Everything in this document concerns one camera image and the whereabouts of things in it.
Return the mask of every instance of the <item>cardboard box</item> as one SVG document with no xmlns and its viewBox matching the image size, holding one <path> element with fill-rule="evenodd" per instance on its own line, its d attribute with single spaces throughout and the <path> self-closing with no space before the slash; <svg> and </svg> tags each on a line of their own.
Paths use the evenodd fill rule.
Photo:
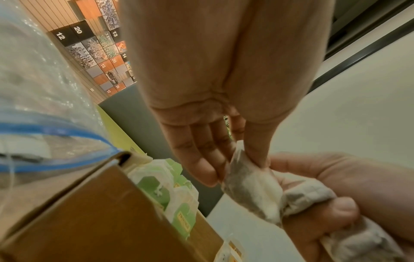
<svg viewBox="0 0 414 262">
<path fill-rule="evenodd" d="M 223 241 L 202 215 L 185 243 L 122 171 L 145 161 L 122 153 L 76 179 L 10 228 L 0 260 L 212 262 Z"/>
</svg>

